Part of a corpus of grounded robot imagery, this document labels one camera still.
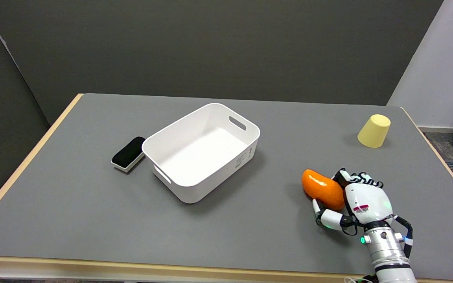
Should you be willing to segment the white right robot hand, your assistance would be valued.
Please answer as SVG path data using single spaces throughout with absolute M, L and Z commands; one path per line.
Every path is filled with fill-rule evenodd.
M 312 199 L 318 225 L 345 234 L 350 227 L 390 227 L 392 205 L 384 184 L 365 172 L 350 174 L 341 168 L 331 178 L 316 173 L 303 180 L 310 181 L 305 191 Z

